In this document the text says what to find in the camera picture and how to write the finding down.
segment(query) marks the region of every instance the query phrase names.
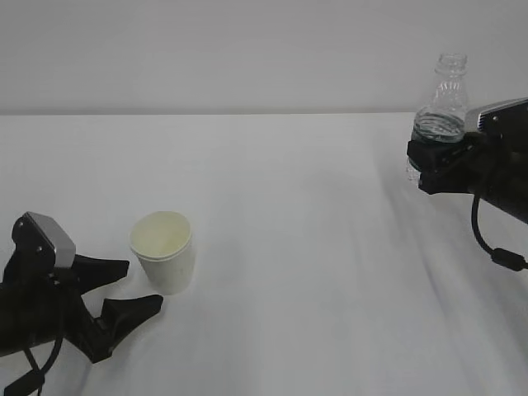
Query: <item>water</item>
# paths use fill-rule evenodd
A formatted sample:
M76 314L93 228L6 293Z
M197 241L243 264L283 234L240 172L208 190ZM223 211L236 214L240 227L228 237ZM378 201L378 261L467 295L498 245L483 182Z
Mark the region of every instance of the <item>water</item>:
M456 115L424 109L416 114L412 134L419 139L456 143L464 137L464 121Z

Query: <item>water bottle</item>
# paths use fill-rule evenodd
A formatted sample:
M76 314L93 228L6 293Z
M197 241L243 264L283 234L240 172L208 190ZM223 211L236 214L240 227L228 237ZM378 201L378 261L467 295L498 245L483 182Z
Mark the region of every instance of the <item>water bottle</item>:
M424 143L456 143L464 137L464 118L469 108L465 89L467 56L465 54L442 54L435 72L438 76L436 90L414 118L412 138ZM419 171L408 160L409 180L416 182Z

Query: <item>black cable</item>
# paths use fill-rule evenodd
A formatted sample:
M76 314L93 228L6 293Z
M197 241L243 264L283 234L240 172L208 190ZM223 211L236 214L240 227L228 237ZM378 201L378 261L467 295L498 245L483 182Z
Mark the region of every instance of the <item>black cable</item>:
M57 296L57 299L59 301L59 323L57 328L57 337L55 338L55 342L53 344L53 349L51 350L51 353L49 354L48 360L44 363L40 371L42 371L42 375L45 375L50 371L51 367L57 360L57 357L60 353L60 348L63 345L64 340L64 303L62 299L60 298L60 295Z
M35 371L40 370L39 365L36 364L35 357L31 353L31 349L28 346L24 346L24 355L26 355L27 360L30 362L31 368Z
M494 171L494 167L491 167L490 170L484 174L482 181L477 187L477 190L475 191L474 197L473 197L473 204L471 205L471 229L473 230L473 234L475 236L475 239L477 239L478 244L481 246L482 249L484 249L489 255L493 254L493 249L484 241L484 238L482 237L482 234L480 233L479 228L479 203L480 198L482 197L482 194L484 193L484 190L488 186L488 180L491 174Z

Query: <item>white table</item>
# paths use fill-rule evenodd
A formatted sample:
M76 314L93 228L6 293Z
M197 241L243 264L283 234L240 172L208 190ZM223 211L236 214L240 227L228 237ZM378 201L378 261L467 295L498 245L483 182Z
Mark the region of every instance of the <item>white table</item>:
M153 293L128 249L142 215L195 231L189 290L96 365L71 345L47 395L526 395L526 275L492 264L470 197L406 180L411 114L0 117L0 262L27 210ZM528 228L483 205L485 238ZM40 359L50 345L35 349ZM0 384L28 370L0 358Z

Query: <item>cable connector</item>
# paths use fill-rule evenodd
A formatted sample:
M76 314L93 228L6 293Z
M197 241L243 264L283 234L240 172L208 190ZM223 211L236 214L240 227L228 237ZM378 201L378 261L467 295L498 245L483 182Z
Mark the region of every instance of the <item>cable connector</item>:
M527 268L525 258L520 254L516 254L498 247L493 249L491 256L493 262L512 271L521 271Z

